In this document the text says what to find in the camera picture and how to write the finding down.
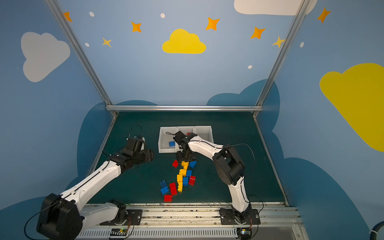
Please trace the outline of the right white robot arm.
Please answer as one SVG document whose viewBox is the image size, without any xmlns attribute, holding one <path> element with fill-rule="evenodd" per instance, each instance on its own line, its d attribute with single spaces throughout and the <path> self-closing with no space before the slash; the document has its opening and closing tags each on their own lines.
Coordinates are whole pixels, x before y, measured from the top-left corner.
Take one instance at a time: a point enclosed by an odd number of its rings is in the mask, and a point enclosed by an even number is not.
<svg viewBox="0 0 384 240">
<path fill-rule="evenodd" d="M 178 131 L 172 136 L 180 148 L 177 152 L 179 162 L 195 161 L 196 153 L 213 161 L 219 178 L 228 185 L 234 218 L 243 224 L 251 213 L 252 205 L 246 195 L 245 164 L 235 147 L 208 142 L 194 133 L 185 135 Z"/>
</svg>

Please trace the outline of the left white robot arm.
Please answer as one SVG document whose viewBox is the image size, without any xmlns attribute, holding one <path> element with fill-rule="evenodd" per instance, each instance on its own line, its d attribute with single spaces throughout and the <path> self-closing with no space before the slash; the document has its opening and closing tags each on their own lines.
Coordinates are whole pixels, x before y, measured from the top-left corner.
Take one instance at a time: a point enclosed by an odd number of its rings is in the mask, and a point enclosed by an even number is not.
<svg viewBox="0 0 384 240">
<path fill-rule="evenodd" d="M 81 182 L 59 195 L 50 194 L 44 199 L 37 232 L 50 240 L 74 240 L 79 233 L 102 223 L 129 224 L 126 205 L 119 201 L 112 200 L 89 210 L 84 206 L 126 170 L 153 159 L 154 152 L 147 148 L 144 137 L 128 138 L 122 152 L 111 155 Z"/>
</svg>

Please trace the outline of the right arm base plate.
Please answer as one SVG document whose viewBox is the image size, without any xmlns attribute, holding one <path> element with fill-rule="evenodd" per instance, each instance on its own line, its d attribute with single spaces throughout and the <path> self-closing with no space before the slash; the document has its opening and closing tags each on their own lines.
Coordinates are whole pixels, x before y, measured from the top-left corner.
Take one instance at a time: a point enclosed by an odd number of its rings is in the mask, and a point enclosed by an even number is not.
<svg viewBox="0 0 384 240">
<path fill-rule="evenodd" d="M 259 225 L 261 223 L 256 209 L 239 213 L 233 209 L 220 208 L 219 214 L 222 225 Z"/>
</svg>

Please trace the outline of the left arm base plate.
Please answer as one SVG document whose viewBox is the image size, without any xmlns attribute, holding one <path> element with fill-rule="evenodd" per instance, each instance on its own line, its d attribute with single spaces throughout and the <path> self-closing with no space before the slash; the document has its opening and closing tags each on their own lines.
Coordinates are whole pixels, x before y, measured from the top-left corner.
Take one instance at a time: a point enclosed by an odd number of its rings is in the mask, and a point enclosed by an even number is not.
<svg viewBox="0 0 384 240">
<path fill-rule="evenodd" d="M 138 226 L 141 224 L 143 210 L 125 210 L 118 212 L 115 219 L 100 223 L 100 226 Z"/>
</svg>

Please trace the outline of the yellow lego top brick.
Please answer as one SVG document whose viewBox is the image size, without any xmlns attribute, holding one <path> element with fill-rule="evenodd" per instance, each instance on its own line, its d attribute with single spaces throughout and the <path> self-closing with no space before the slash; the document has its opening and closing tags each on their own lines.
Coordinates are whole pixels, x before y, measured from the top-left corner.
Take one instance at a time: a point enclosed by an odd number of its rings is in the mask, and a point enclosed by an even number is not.
<svg viewBox="0 0 384 240">
<path fill-rule="evenodd" d="M 189 162 L 184 162 L 184 161 L 182 161 L 182 167 L 183 167 L 184 169 L 187 169 L 187 168 L 189 167 Z"/>
</svg>

